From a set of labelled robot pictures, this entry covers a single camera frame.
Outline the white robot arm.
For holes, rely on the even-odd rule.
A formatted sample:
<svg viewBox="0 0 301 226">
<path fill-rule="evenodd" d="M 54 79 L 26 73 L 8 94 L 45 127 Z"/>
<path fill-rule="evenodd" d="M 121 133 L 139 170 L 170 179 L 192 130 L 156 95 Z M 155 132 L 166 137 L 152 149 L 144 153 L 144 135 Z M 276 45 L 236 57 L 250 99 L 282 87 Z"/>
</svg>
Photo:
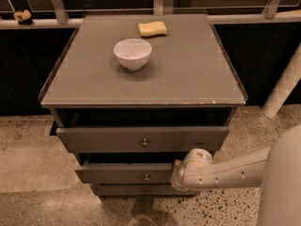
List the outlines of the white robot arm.
<svg viewBox="0 0 301 226">
<path fill-rule="evenodd" d="M 180 191 L 259 187 L 258 226 L 301 226 L 301 125 L 271 147 L 218 164 L 194 149 L 173 163 L 171 184 Z"/>
</svg>

